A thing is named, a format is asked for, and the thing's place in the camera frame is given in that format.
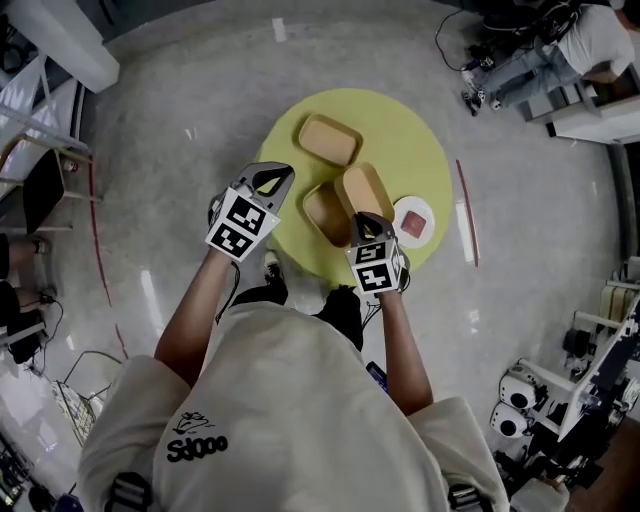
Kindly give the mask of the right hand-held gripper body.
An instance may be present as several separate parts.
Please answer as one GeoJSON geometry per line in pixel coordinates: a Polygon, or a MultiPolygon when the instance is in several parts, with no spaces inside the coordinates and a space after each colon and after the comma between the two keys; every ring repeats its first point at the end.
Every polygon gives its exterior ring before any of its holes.
{"type": "Polygon", "coordinates": [[[361,294],[403,291],[409,282],[410,262],[396,238],[345,250],[361,294]]]}

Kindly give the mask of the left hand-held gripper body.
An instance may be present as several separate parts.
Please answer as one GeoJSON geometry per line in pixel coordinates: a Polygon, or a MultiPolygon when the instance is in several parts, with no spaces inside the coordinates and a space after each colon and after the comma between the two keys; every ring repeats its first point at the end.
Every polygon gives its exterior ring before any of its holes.
{"type": "Polygon", "coordinates": [[[279,224],[280,206],[280,194],[266,196],[234,182],[213,200],[205,242],[240,263],[279,224]]]}

